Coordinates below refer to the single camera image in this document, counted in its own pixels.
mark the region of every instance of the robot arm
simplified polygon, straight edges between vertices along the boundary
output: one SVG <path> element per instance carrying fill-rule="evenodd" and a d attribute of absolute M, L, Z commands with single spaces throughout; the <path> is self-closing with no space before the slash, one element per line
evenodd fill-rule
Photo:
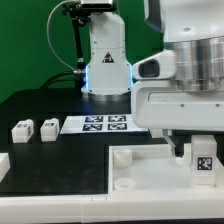
<path fill-rule="evenodd" d="M 158 18 L 153 4 L 160 6 Z M 224 131 L 223 9 L 223 0 L 145 0 L 146 20 L 160 18 L 164 27 L 164 51 L 133 66 L 139 127 Z"/>

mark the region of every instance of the white platform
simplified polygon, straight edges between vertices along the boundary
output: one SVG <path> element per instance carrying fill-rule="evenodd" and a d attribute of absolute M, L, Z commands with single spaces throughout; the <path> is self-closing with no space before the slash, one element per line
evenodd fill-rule
<path fill-rule="evenodd" d="M 114 167 L 118 148 L 131 149 L 132 165 Z M 168 145 L 116 146 L 109 154 L 108 194 L 0 198 L 0 223 L 224 218 L 224 168 L 218 159 L 215 187 L 195 188 L 187 152 L 184 158 L 174 158 Z M 115 190 L 120 178 L 132 179 L 134 189 L 124 185 Z"/>

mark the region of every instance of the small white cube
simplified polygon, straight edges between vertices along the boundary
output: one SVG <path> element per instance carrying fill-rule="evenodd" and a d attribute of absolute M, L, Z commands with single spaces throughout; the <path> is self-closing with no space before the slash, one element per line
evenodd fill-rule
<path fill-rule="evenodd" d="M 46 120 L 40 129 L 42 142 L 54 142 L 59 134 L 59 120 Z"/>
<path fill-rule="evenodd" d="M 214 136 L 192 136 L 192 185 L 214 187 L 217 143 Z"/>
<path fill-rule="evenodd" d="M 13 143 L 27 143 L 34 133 L 32 120 L 19 121 L 12 129 Z"/>

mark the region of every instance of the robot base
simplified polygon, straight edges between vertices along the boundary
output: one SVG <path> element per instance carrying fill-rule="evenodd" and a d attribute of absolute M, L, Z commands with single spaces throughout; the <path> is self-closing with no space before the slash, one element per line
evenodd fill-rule
<path fill-rule="evenodd" d="M 131 91 L 121 94 L 111 94 L 111 95 L 103 95 L 103 94 L 94 94 L 88 92 L 85 87 L 82 88 L 82 97 L 84 99 L 91 99 L 100 102 L 117 102 L 124 101 L 130 99 Z"/>

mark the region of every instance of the black cable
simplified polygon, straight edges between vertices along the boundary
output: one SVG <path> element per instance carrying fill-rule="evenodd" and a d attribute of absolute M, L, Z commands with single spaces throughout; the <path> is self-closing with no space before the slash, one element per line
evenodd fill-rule
<path fill-rule="evenodd" d="M 54 81 L 51 81 L 50 83 L 48 83 L 44 89 L 47 89 L 50 85 L 54 84 L 54 83 L 58 83 L 58 82 L 71 82 L 71 81 L 75 81 L 75 79 L 60 79 L 60 80 L 54 80 Z"/>
<path fill-rule="evenodd" d="M 72 75 L 74 74 L 73 71 L 68 71 L 68 72 L 62 72 L 62 73 L 59 73 L 53 77 L 51 77 L 50 79 L 48 79 L 41 87 L 40 89 L 45 89 L 45 86 L 47 86 L 50 82 L 54 81 L 55 79 L 57 78 L 60 78 L 62 76 L 66 76 L 66 75 Z"/>

